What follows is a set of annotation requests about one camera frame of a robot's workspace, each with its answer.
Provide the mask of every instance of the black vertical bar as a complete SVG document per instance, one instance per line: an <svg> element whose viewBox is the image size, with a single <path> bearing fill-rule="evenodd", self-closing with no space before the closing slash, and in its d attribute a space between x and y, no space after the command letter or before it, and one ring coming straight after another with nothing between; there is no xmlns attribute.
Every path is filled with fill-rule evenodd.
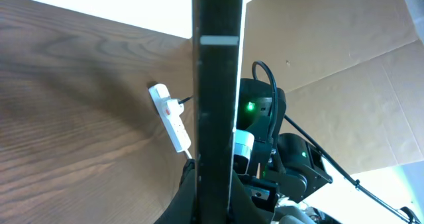
<svg viewBox="0 0 424 224"><path fill-rule="evenodd" d="M193 0L195 222L226 223L242 0Z"/></svg>

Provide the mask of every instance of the brown wooden surface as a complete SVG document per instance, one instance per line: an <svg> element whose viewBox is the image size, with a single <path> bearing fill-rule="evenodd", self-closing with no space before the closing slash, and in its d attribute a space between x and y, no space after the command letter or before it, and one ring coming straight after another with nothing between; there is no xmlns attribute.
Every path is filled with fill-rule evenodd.
<svg viewBox="0 0 424 224"><path fill-rule="evenodd" d="M192 94L186 39L0 0L0 223L154 222L186 161L155 82ZM191 102L182 117L193 140Z"/></svg>

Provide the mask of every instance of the cardboard box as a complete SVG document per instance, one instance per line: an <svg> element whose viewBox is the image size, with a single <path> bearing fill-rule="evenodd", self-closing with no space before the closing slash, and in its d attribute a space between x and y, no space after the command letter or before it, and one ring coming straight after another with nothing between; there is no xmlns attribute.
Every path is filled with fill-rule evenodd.
<svg viewBox="0 0 424 224"><path fill-rule="evenodd" d="M255 60L287 115L351 174L423 159L424 47L404 0L253 0L242 77Z"/></svg>

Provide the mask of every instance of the extension cord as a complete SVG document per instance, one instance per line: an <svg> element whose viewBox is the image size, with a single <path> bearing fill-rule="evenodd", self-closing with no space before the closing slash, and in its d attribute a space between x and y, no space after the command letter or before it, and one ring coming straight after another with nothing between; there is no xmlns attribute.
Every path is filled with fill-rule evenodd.
<svg viewBox="0 0 424 224"><path fill-rule="evenodd" d="M168 88L164 84L156 84L150 87L148 91L175 150L185 152L187 157L191 158L188 152L191 141L180 118L184 111L184 104L179 104L178 99L171 99Z"/></svg>

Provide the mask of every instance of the white plug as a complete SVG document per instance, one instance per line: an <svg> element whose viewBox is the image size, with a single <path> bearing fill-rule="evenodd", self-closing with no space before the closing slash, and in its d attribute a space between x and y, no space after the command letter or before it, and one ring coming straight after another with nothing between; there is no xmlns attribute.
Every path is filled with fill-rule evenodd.
<svg viewBox="0 0 424 224"><path fill-rule="evenodd" d="M179 104L177 99L171 99L168 88L164 84L156 84L149 88L148 91L175 150L177 152L184 151L187 157L191 158L188 152L191 141L180 118L181 113L184 111L184 105Z"/></svg>

